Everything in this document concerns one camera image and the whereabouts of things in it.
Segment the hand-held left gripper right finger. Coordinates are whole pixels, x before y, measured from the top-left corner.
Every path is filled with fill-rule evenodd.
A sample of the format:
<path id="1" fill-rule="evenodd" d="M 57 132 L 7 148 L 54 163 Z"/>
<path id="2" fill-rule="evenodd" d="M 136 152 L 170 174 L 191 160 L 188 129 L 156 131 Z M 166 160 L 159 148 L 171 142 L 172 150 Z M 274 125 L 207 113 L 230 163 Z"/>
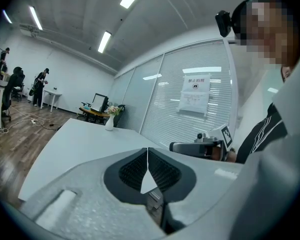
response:
<path id="1" fill-rule="evenodd" d="M 148 148 L 148 170 L 162 194 L 160 227 L 167 234 L 206 214 L 237 179 L 243 165 Z"/>

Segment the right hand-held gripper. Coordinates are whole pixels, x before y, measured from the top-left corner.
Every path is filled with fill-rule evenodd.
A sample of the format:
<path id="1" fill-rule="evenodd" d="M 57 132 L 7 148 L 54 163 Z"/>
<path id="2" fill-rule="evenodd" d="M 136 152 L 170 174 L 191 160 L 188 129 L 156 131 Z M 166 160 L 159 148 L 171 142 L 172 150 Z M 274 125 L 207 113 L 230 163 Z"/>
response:
<path id="1" fill-rule="evenodd" d="M 198 133 L 194 143 L 171 142 L 169 150 L 178 154 L 211 159 L 213 147 L 220 147 L 220 161 L 224 162 L 231 151 L 233 138 L 226 124 L 223 124 L 208 132 Z"/>

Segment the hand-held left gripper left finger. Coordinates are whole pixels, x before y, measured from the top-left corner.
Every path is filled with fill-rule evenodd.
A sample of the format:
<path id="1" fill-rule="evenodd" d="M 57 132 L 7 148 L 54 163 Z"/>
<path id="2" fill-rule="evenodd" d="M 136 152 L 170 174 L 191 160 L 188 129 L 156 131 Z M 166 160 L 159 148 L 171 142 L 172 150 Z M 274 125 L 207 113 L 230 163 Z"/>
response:
<path id="1" fill-rule="evenodd" d="M 81 163 L 36 191 L 21 212 L 67 240 L 160 240 L 141 193 L 147 149 Z"/>

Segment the person's right hand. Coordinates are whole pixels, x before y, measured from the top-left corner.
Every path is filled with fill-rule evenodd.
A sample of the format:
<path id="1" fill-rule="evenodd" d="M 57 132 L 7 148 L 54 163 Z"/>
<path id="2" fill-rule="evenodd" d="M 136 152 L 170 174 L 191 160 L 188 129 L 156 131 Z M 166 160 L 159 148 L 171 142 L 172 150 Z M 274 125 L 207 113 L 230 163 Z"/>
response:
<path id="1" fill-rule="evenodd" d="M 219 146 L 214 146 L 212 148 L 211 159 L 214 161 L 220 161 L 221 159 L 221 148 Z"/>

